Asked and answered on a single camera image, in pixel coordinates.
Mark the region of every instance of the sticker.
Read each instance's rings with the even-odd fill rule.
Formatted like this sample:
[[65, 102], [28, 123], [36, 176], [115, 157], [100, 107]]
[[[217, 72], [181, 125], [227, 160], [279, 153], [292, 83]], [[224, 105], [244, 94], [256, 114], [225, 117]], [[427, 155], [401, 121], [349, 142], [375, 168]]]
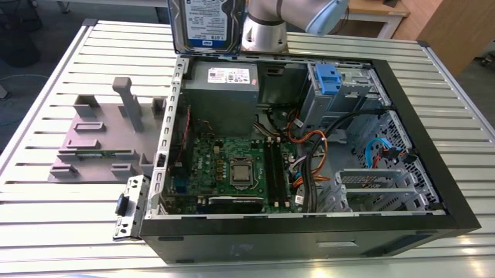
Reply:
[[303, 122], [297, 118], [293, 119], [293, 123], [296, 126], [303, 127]]
[[247, 68], [211, 68], [208, 69], [208, 83], [249, 84], [249, 70]]
[[303, 204], [304, 203], [304, 197], [301, 197], [300, 195], [296, 195], [295, 196], [293, 203]]
[[212, 41], [227, 40], [227, 14], [221, 10], [225, 0], [185, 0], [187, 38]]

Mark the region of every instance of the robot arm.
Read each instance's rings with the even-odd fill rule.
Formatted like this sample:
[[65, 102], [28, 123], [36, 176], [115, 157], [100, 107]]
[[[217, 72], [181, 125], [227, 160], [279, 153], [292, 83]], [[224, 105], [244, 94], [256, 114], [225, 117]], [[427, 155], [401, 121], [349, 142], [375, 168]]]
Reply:
[[241, 38], [251, 51], [280, 52], [287, 46], [285, 22], [323, 36], [339, 22], [348, 0], [251, 0]]

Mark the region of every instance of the aluminum table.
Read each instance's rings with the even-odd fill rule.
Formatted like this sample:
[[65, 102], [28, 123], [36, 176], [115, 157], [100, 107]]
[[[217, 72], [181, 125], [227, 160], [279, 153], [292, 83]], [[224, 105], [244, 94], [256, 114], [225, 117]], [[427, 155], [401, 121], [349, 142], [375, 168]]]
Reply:
[[176, 55], [169, 26], [99, 21], [79, 30], [0, 156], [3, 275], [137, 277], [135, 272], [144, 270], [168, 277], [495, 275], [495, 132], [431, 49], [411, 41], [296, 33], [288, 35], [288, 47], [291, 53], [389, 62], [483, 228], [385, 259], [167, 266], [143, 242], [112, 242], [124, 184], [51, 184], [51, 163], [76, 113], [71, 105], [77, 94], [120, 103], [111, 84], [116, 76], [129, 76], [139, 102], [149, 103], [168, 94]]

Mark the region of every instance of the green circuit board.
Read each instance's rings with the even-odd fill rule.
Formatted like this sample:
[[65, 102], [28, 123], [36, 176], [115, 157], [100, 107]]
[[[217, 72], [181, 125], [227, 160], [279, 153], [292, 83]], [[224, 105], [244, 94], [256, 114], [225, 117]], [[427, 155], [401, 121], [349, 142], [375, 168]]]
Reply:
[[[264, 166], [264, 140], [239, 138], [203, 138], [197, 139], [192, 151], [192, 171], [188, 181], [176, 180], [180, 186], [187, 186], [189, 196], [224, 195], [237, 197], [260, 197], [264, 199], [264, 213], [289, 212], [289, 207], [275, 207], [268, 205], [268, 189]], [[283, 161], [293, 154], [291, 143], [280, 144]], [[231, 164], [237, 159], [248, 161], [252, 165], [253, 184], [241, 190], [231, 185]], [[285, 177], [285, 188], [288, 191], [288, 180]], [[197, 213], [196, 204], [192, 200], [184, 200], [181, 204], [183, 213]]]

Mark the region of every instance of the small circuit board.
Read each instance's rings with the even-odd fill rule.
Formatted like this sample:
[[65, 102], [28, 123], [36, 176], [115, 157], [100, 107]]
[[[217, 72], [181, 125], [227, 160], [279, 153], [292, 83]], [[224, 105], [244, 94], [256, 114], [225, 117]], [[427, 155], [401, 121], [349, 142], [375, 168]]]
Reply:
[[[195, 141], [192, 151], [192, 169], [189, 178], [173, 178], [173, 197], [165, 197], [165, 203], [173, 201], [172, 210], [180, 214], [201, 214], [201, 207], [212, 202], [228, 202], [228, 197], [243, 202], [263, 204], [261, 213], [291, 212], [288, 177], [283, 169], [293, 154], [291, 143], [276, 143], [279, 146], [277, 162], [280, 163], [279, 187], [273, 192], [273, 179], [267, 174], [265, 150], [271, 145], [265, 140], [239, 138], [203, 138]], [[275, 198], [287, 202], [272, 201]]]

